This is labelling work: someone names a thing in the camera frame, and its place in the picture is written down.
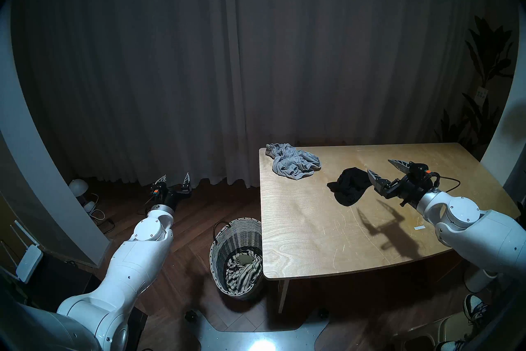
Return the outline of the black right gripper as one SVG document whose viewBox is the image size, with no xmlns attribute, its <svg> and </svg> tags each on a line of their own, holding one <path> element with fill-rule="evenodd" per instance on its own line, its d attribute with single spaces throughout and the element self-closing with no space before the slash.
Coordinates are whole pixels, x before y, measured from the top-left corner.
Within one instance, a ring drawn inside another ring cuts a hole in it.
<svg viewBox="0 0 526 351">
<path fill-rule="evenodd" d="M 406 204 L 417 207 L 426 193 L 438 191 L 438 173 L 431 171 L 428 165 L 396 159 L 388 159 L 388 162 L 404 173 L 402 179 L 395 179 L 391 182 L 371 169 L 367 170 L 369 181 L 374 190 L 384 198 L 397 197 L 402 200 L 401 207 Z"/>
</svg>

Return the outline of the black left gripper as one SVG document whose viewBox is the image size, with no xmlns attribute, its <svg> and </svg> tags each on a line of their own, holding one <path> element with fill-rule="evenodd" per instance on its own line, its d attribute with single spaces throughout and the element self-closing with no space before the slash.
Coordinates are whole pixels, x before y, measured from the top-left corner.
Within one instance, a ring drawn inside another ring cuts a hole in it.
<svg viewBox="0 0 526 351">
<path fill-rule="evenodd" d="M 183 180 L 182 186 L 167 187 L 166 174 L 156 180 L 150 188 L 151 210 L 164 205 L 175 211 L 180 201 L 188 199 L 192 194 L 192 187 L 189 173 Z"/>
</svg>

